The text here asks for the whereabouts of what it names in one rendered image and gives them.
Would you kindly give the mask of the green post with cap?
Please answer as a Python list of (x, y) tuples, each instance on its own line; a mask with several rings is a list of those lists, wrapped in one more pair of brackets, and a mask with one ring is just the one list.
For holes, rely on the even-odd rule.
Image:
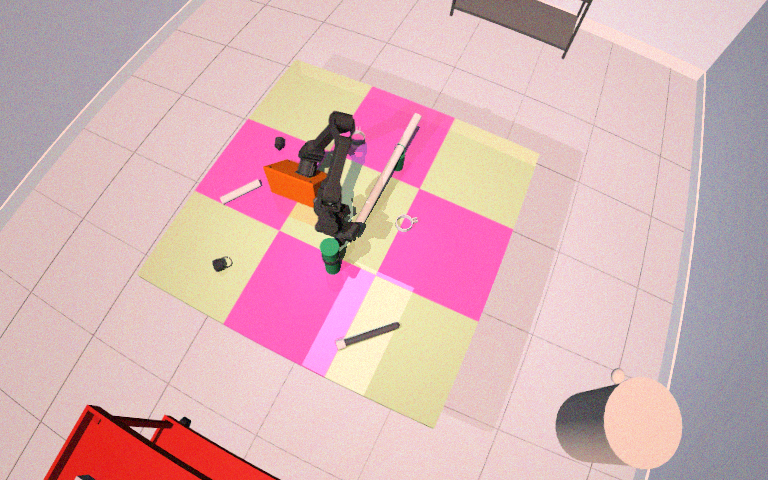
[[(320, 253), (323, 260), (326, 262), (334, 262), (339, 257), (339, 244), (333, 238), (324, 239), (319, 246)], [(337, 264), (329, 266), (324, 263), (325, 271), (329, 275), (336, 275), (340, 271), (340, 260)]]

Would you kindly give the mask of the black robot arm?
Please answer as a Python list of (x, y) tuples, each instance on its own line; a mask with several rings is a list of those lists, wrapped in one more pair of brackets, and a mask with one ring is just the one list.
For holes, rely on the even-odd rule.
[[(335, 147), (327, 178), (321, 183), (318, 196), (313, 199), (314, 212), (321, 231), (325, 235), (332, 235), (338, 230), (335, 212), (339, 213), (337, 216), (342, 223), (351, 213), (349, 205), (341, 203), (340, 178), (355, 129), (356, 120), (353, 115), (334, 110), (329, 115), (328, 125), (314, 140), (307, 141), (298, 153), (300, 162), (295, 173), (307, 178), (314, 177), (318, 167), (317, 162), (321, 163), (324, 157), (325, 147), (334, 140)], [(350, 137), (340, 135), (349, 131)]]

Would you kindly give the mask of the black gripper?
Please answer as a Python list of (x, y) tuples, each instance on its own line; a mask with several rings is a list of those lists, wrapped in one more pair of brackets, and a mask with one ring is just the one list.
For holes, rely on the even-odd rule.
[[(349, 222), (349, 223), (343, 224), (342, 221), (337, 216), (338, 214), (339, 214), (338, 212), (334, 213), (334, 216), (336, 218), (336, 222), (338, 224), (338, 230), (334, 234), (329, 235), (329, 236), (335, 238), (336, 235), (338, 234), (338, 232), (341, 232), (342, 235), (340, 236), (340, 238), (351, 243), (352, 240), (355, 239), (355, 237), (358, 234), (359, 230), (361, 229), (361, 226), (359, 225), (359, 223), (355, 223), (355, 222)], [(316, 230), (316, 232), (322, 233), (318, 221), (314, 225), (314, 229)]]

